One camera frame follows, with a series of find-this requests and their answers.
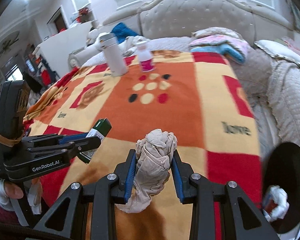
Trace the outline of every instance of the blue gripper pad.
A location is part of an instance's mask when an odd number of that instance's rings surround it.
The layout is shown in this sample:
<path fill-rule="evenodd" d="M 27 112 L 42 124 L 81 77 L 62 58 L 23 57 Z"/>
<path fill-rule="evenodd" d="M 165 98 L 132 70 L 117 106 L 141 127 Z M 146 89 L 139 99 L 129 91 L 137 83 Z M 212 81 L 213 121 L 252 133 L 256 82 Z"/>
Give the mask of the blue gripper pad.
<path fill-rule="evenodd" d="M 132 192 L 132 187 L 133 187 L 133 179 L 136 174 L 136 164 L 137 164 L 137 159 L 136 159 L 136 152 L 134 152 L 132 156 L 132 160 L 130 163 L 129 171 L 127 174 L 127 179 L 125 181 L 124 185 L 124 202 L 127 203 L 129 198 L 131 197 L 131 192 Z"/>
<path fill-rule="evenodd" d="M 172 158 L 171 171 L 174 187 L 176 188 L 177 197 L 180 200 L 180 202 L 183 203 L 185 196 L 183 194 L 182 178 L 174 157 Z"/>
<path fill-rule="evenodd" d="M 65 144 L 67 142 L 71 142 L 73 140 L 83 139 L 88 135 L 87 132 L 85 133 L 79 133 L 74 135 L 66 135 L 61 140 L 59 140 L 59 144 Z"/>

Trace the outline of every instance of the white bottle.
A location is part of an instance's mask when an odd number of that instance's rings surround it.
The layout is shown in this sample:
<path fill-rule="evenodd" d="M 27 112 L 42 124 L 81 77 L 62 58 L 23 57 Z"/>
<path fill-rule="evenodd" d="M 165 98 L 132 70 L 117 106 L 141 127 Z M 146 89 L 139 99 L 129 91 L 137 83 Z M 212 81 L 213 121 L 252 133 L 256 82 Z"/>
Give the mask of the white bottle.
<path fill-rule="evenodd" d="M 113 33 L 101 36 L 100 46 L 105 55 L 107 65 L 114 77 L 122 76 L 128 72 L 127 64 L 119 49 L 117 38 Z"/>
<path fill-rule="evenodd" d="M 141 41 L 136 43 L 136 52 L 138 55 L 139 65 L 142 72 L 149 72 L 155 69 L 154 64 L 152 62 L 153 55 L 147 49 L 146 43 L 147 41 Z"/>

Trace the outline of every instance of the cream dot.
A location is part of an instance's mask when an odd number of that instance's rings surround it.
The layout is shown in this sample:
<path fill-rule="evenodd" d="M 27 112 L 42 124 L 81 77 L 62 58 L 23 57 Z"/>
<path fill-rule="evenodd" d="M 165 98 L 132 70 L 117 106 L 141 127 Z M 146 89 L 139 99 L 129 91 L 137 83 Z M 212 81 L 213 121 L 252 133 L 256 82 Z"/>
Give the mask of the cream dot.
<path fill-rule="evenodd" d="M 167 81 L 161 81 L 159 84 L 159 89 L 161 90 L 166 90 L 169 87 L 171 87 L 171 85 Z"/>
<path fill-rule="evenodd" d="M 150 78 L 151 80 L 154 80 L 154 79 L 156 79 L 158 76 L 160 76 L 160 75 L 157 74 L 157 73 L 151 73 L 151 74 L 149 75 L 149 78 Z"/>
<path fill-rule="evenodd" d="M 151 82 L 151 83 L 146 85 L 146 90 L 153 90 L 156 87 L 157 87 L 157 83 L 156 82 Z"/>
<path fill-rule="evenodd" d="M 145 86 L 144 84 L 138 83 L 138 84 L 136 84 L 136 85 L 134 85 L 134 86 L 132 87 L 132 90 L 138 91 L 138 90 L 143 89 L 144 86 Z"/>
<path fill-rule="evenodd" d="M 147 93 L 147 94 L 144 94 L 141 96 L 140 102 L 147 105 L 147 104 L 151 103 L 153 99 L 154 99 L 154 95 Z"/>

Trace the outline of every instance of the checkered blanket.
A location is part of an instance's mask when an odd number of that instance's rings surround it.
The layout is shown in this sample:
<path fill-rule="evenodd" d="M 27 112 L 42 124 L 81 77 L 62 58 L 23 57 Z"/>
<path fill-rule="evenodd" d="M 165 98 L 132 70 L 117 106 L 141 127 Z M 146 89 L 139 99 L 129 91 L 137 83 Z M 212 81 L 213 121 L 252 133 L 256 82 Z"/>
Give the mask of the checkered blanket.
<path fill-rule="evenodd" d="M 156 128 L 176 135 L 181 160 L 195 172 L 218 183 L 235 180 L 260 203 L 258 134 L 229 62 L 216 53 L 153 54 L 156 69 L 149 73 L 140 72 L 135 56 L 125 59 L 129 71 L 121 77 L 113 77 L 106 64 L 73 70 L 29 109 L 30 135 L 88 132 L 99 118 L 112 125 L 88 165 L 74 158 L 69 168 L 41 177 L 48 205 L 72 182 L 87 184 L 113 172 L 136 141 Z M 143 212 L 116 210 L 118 239 L 188 239 L 191 212 L 192 205 L 179 202 L 170 177 Z"/>

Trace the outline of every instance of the brown rubber band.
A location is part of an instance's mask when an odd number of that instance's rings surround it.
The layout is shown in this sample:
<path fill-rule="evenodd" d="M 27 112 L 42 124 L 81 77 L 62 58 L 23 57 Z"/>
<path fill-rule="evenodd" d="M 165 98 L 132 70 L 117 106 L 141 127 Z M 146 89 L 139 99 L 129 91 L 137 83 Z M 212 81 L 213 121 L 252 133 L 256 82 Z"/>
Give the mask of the brown rubber band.
<path fill-rule="evenodd" d="M 11 139 L 7 139 L 7 138 L 3 137 L 0 134 L 0 143 L 5 146 L 8 146 L 8 147 L 13 147 L 21 141 L 22 137 L 23 137 L 23 133 L 21 134 L 21 136 L 19 138 L 11 140 Z"/>

